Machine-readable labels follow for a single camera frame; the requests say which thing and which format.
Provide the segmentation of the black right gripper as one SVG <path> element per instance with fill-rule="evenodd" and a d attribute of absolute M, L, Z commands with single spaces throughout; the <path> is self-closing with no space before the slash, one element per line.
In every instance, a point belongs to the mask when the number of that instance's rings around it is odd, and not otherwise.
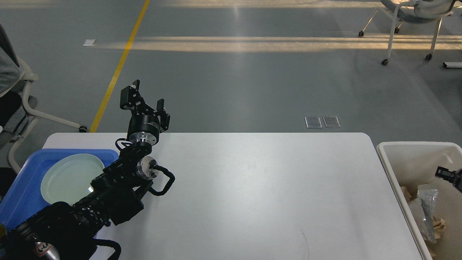
<path fill-rule="evenodd" d="M 457 191 L 462 192 L 462 169 L 451 171 L 442 166 L 438 166 L 435 172 L 435 177 L 452 182 L 452 185 L 457 189 Z"/>

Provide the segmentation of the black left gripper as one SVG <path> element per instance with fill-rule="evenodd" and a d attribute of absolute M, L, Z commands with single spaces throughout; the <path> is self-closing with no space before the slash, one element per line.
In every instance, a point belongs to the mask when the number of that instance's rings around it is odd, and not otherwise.
<path fill-rule="evenodd" d="M 160 134 L 169 129 L 171 119 L 164 105 L 165 100 L 159 99 L 156 111 L 147 114 L 147 104 L 140 95 L 140 80 L 135 80 L 132 84 L 122 89 L 120 108 L 132 113 L 127 131 L 129 142 L 145 142 L 152 146 L 159 142 Z"/>

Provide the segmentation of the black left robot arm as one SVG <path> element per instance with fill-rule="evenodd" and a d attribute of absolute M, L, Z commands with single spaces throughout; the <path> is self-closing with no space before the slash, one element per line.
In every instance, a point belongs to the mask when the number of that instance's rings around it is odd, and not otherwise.
<path fill-rule="evenodd" d="M 119 158 L 91 181 L 93 191 L 73 205 L 46 206 L 8 232 L 1 238 L 2 260 L 89 260 L 99 246 L 114 249 L 110 260 L 120 258 L 120 244 L 97 239 L 99 230 L 129 221 L 144 209 L 146 193 L 163 196 L 175 181 L 150 156 L 170 114 L 163 99 L 155 109 L 147 105 L 139 89 L 135 80 L 121 91 L 120 108 L 131 112 L 127 137 L 120 139 Z"/>

